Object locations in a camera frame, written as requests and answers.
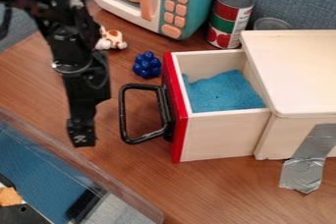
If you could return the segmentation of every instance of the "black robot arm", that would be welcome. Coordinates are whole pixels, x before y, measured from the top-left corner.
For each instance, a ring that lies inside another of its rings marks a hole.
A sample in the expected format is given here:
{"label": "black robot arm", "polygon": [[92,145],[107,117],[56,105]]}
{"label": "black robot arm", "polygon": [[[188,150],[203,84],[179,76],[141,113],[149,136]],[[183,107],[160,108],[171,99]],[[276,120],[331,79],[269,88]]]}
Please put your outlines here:
{"label": "black robot arm", "polygon": [[94,146],[96,105],[110,98],[105,53],[94,51],[99,25],[88,13],[85,0],[0,0],[6,5],[0,39],[8,33],[12,8],[25,10],[48,42],[52,67],[62,75],[70,119],[67,129],[75,147]]}

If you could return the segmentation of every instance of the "gray tape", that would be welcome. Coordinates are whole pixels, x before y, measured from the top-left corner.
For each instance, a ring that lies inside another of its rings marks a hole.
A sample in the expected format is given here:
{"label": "gray tape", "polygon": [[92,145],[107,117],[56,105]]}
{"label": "gray tape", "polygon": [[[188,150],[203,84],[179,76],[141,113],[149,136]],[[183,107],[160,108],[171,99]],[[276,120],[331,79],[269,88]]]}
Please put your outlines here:
{"label": "gray tape", "polygon": [[280,188],[309,194],[322,182],[323,166],[336,145],[336,124],[316,125],[282,168]]}

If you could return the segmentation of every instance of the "blue berry toy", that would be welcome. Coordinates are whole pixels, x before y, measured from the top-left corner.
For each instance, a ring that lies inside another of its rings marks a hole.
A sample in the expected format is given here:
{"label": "blue berry toy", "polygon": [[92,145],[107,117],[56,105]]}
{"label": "blue berry toy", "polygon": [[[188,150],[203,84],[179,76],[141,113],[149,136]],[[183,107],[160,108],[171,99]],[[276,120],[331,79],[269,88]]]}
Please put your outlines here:
{"label": "blue berry toy", "polygon": [[161,62],[153,52],[145,51],[137,55],[133,71],[144,79],[156,78],[161,75]]}

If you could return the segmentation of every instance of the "clear plastic sheet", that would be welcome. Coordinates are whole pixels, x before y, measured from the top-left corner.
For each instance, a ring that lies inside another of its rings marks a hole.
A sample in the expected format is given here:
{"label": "clear plastic sheet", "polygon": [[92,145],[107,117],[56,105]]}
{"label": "clear plastic sheet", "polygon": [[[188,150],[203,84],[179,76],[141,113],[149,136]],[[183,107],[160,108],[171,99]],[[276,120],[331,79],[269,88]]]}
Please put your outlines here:
{"label": "clear plastic sheet", "polygon": [[322,183],[323,167],[336,145],[336,124],[316,125],[293,157],[285,161],[280,188],[309,194]]}
{"label": "clear plastic sheet", "polygon": [[[83,156],[3,109],[0,173],[17,186],[29,205],[53,223],[144,224],[164,220],[156,207]],[[74,211],[76,203],[85,201],[84,194],[92,200]]]}

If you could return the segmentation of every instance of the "drawer handle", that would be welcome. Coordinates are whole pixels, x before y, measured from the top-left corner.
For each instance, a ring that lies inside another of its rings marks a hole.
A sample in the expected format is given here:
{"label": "drawer handle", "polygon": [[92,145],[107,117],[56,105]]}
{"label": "drawer handle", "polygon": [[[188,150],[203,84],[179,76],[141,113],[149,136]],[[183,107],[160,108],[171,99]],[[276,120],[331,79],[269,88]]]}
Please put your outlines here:
{"label": "drawer handle", "polygon": [[[162,128],[149,134],[145,134],[137,138],[129,138],[126,126],[126,91],[129,89],[138,89],[146,91],[154,91],[156,93],[159,106]],[[127,144],[138,144],[148,140],[153,140],[158,137],[164,137],[166,140],[171,140],[173,128],[175,125],[174,117],[167,95],[167,86],[148,85],[148,84],[126,84],[119,91],[119,121],[120,134],[122,140]]]}

